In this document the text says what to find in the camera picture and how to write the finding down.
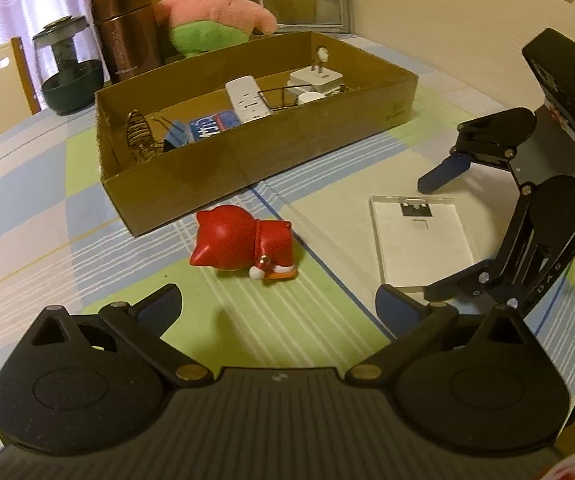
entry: blue card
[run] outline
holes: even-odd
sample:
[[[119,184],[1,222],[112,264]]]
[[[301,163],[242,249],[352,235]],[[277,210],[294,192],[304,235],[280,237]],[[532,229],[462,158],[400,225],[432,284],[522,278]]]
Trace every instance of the blue card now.
[[[232,110],[228,110],[190,121],[190,132],[194,142],[197,142],[234,128],[239,124],[241,122],[236,117],[236,114]]]

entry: black mount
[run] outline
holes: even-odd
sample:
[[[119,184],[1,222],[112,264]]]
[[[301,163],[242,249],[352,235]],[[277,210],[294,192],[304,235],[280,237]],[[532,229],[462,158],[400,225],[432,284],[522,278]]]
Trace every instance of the black mount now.
[[[46,307],[0,371],[0,480],[266,479],[279,465],[295,468],[285,478],[337,479],[341,467],[531,480],[557,462],[568,391],[513,309],[460,316],[388,285],[385,300],[417,320],[345,381],[330,368],[215,379],[159,339],[181,312],[175,285],[97,315]]]

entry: round black pad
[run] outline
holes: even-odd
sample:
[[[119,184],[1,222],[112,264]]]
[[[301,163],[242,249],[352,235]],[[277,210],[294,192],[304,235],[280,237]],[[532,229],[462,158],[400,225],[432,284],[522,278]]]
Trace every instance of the round black pad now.
[[[403,371],[394,393],[421,434],[477,455],[553,441],[569,409],[565,383],[536,341],[469,344],[421,358]]]
[[[53,410],[81,410],[97,404],[107,393],[105,377],[85,368],[48,372],[34,384],[36,399]]]
[[[4,443],[55,455],[96,451],[144,430],[162,405],[161,380],[138,358],[71,343],[18,350],[0,373]]]

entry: red toy cat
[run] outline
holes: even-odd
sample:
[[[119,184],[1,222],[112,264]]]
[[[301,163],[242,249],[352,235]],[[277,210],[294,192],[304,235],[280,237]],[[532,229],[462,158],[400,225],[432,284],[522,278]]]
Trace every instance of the red toy cat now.
[[[249,267],[253,280],[296,276],[290,222],[257,220],[235,205],[199,211],[197,221],[197,246],[190,265],[220,270]]]

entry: power adapter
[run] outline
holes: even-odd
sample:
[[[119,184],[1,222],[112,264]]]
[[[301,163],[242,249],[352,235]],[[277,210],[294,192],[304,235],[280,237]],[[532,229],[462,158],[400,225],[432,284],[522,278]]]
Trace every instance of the power adapter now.
[[[324,66],[306,66],[289,75],[289,91],[299,95],[304,92],[319,92],[329,95],[341,89],[343,74]]]

